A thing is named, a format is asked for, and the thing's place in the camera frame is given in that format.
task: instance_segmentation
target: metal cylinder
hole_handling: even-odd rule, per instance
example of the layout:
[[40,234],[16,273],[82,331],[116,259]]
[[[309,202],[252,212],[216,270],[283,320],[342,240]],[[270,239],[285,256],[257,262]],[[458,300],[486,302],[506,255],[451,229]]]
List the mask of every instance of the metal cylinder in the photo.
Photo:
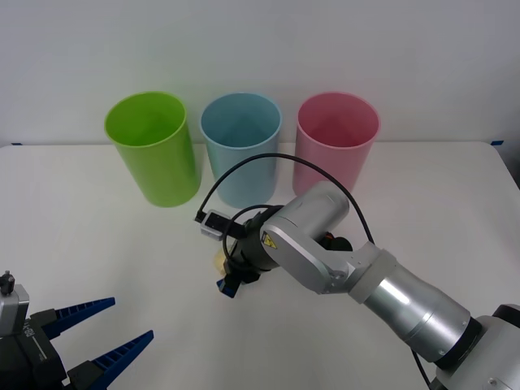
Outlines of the metal cylinder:
[[428,362],[441,359],[470,321],[467,309],[400,264],[375,288],[365,305]]
[[276,216],[289,220],[301,232],[318,241],[349,212],[349,200],[330,181],[320,181],[290,201]]

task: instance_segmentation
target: black cable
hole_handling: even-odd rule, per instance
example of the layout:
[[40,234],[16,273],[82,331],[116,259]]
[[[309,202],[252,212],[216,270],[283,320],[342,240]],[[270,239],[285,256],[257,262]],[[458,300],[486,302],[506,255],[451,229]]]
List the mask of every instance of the black cable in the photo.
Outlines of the black cable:
[[[361,224],[363,225],[363,229],[365,230],[366,238],[368,239],[369,242],[371,242],[372,244],[375,245],[374,238],[372,237],[371,230],[368,228],[368,223],[366,223],[365,216],[363,215],[361,209],[359,208],[358,203],[353,198],[352,194],[348,191],[348,189],[346,189],[344,187],[344,185],[342,183],[340,183],[334,176],[332,176],[330,173],[324,171],[322,168],[318,167],[317,165],[314,165],[312,162],[308,162],[308,161],[304,160],[303,158],[292,156],[290,154],[264,153],[264,154],[257,154],[256,156],[252,156],[252,157],[249,157],[249,158],[247,158],[247,159],[245,159],[243,161],[240,161],[234,167],[228,169],[226,171],[226,173],[224,173],[222,176],[219,177],[219,179],[217,181],[214,182],[213,187],[211,187],[210,191],[208,192],[208,194],[204,198],[204,201],[202,202],[201,206],[199,207],[197,214],[201,215],[201,214],[204,213],[203,209],[206,206],[207,202],[210,200],[211,195],[213,195],[213,193],[215,192],[217,187],[220,185],[220,183],[222,183],[234,171],[236,171],[238,168],[244,166],[245,164],[250,163],[251,161],[259,160],[260,158],[273,158],[273,157],[275,157],[275,158],[285,158],[287,160],[293,160],[296,163],[303,164],[303,165],[305,165],[305,166],[307,166],[307,167],[309,167],[311,169],[314,169],[319,174],[321,174],[322,176],[324,176],[327,179],[329,179],[332,183],[334,183],[337,186],[337,188],[340,189],[341,192],[344,193],[344,195],[349,199],[350,203],[352,204],[352,207],[356,210],[358,218],[361,220]],[[229,224],[226,226],[226,229],[225,229],[224,234],[223,234],[223,239],[222,239],[223,251],[224,251],[224,255],[226,256],[226,259],[229,259],[231,257],[229,255],[229,252],[228,252],[226,239],[228,238],[228,232],[229,232],[229,229],[231,228],[232,223],[235,222],[238,217],[240,217],[241,215],[243,215],[247,211],[254,210],[254,209],[268,208],[268,207],[269,206],[266,206],[266,205],[256,205],[256,206],[247,207],[247,208],[239,211],[237,214],[235,214],[235,216],[233,216],[233,218],[231,218]],[[421,364],[421,361],[419,360],[419,358],[418,358],[417,354],[415,353],[415,351],[413,349],[410,349],[410,350],[412,351],[412,355],[414,356],[414,360],[417,363],[417,368],[419,369],[419,372],[421,373],[421,376],[424,379],[424,382],[426,383],[426,385],[429,388],[430,387],[430,380],[428,379],[428,377],[426,375],[426,371],[424,370],[423,365]]]
[[293,160],[296,163],[300,163],[303,165],[308,166],[309,168],[314,169],[322,176],[325,176],[327,179],[329,179],[332,183],[334,183],[342,193],[349,199],[350,203],[352,204],[352,207],[356,210],[357,216],[361,220],[361,223],[363,225],[363,229],[365,230],[366,237],[368,238],[368,241],[370,241],[372,244],[374,244],[374,239],[372,238],[372,234],[370,229],[368,228],[368,224],[366,223],[365,217],[363,216],[363,213],[361,212],[361,209],[358,206],[358,203],[353,198],[352,194],[344,187],[342,183],[340,183],[334,176],[332,176],[330,173],[325,172],[322,168],[318,167],[317,165],[314,165],[312,162],[308,162],[304,160],[303,158],[299,158],[296,156],[291,156],[290,154],[283,154],[283,153],[264,153],[264,154],[257,154],[256,156],[249,157],[243,161],[240,161],[238,164],[236,164],[234,167],[227,170],[226,173],[224,173],[222,176],[219,177],[217,181],[214,182],[213,187],[211,187],[210,191],[206,195],[206,198],[201,204],[201,207],[198,209],[198,214],[203,213],[203,209],[206,206],[206,203],[210,200],[211,195],[215,192],[217,187],[222,183],[229,175],[231,175],[234,171],[236,171],[238,168],[242,167],[243,165],[254,161],[259,160],[260,158],[285,158],[287,160]]
[[235,222],[238,219],[238,217],[240,217],[241,215],[247,213],[248,211],[255,210],[255,209],[268,209],[269,207],[271,207],[271,206],[269,206],[269,205],[250,206],[250,207],[246,207],[243,210],[240,210],[238,213],[233,215],[233,217],[229,220],[229,222],[227,223],[226,228],[224,229],[224,231],[222,233],[222,251],[224,252],[224,256],[226,256],[226,260],[229,261],[231,259],[231,255],[228,252],[228,243],[227,243],[227,241],[228,241],[229,229],[231,229],[231,226],[233,225],[233,222]]
[[424,382],[426,382],[426,385],[428,388],[430,388],[430,380],[428,379],[428,375],[426,375],[426,371],[424,370],[423,365],[421,364],[421,361],[419,360],[419,356],[417,356],[417,353],[411,349],[412,355],[414,355],[414,360],[417,363],[417,368],[419,369],[422,378],[424,379]]

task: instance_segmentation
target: pink cup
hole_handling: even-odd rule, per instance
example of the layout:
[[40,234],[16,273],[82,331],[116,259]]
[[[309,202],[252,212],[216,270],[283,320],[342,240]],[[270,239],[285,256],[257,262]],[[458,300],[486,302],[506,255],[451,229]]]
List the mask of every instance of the pink cup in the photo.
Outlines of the pink cup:
[[[352,191],[378,132],[379,116],[369,103],[349,93],[321,93],[307,99],[298,111],[296,156],[316,164]],[[296,195],[323,180],[318,172],[294,163]]]

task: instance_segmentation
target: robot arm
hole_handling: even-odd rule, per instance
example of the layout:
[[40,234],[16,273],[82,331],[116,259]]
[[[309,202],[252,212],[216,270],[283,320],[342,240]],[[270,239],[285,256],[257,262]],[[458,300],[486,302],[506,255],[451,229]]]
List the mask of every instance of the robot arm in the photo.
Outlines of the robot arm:
[[[253,283],[280,266],[318,294],[348,293],[368,307],[437,366],[431,390],[520,390],[520,306],[501,305],[493,316],[475,319],[370,242],[354,252],[326,248],[323,238],[348,211],[343,192],[320,182],[286,206],[257,214],[242,231],[234,226],[236,242],[224,264],[227,275],[218,282],[220,291],[234,297],[240,283]],[[217,227],[226,223],[211,212],[201,217],[196,220],[202,232],[209,236],[206,231],[213,227],[213,237],[221,238]],[[227,279],[235,284],[229,283],[232,293],[226,291]]]

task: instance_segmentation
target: blue cup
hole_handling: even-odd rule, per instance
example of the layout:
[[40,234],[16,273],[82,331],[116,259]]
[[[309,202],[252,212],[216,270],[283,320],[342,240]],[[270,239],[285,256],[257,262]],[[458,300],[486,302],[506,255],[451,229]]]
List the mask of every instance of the blue cup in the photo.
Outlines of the blue cup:
[[[256,93],[231,93],[214,100],[201,117],[215,180],[240,161],[278,151],[282,124],[279,107]],[[220,198],[236,208],[267,202],[276,186],[276,158],[238,168],[218,187]]]

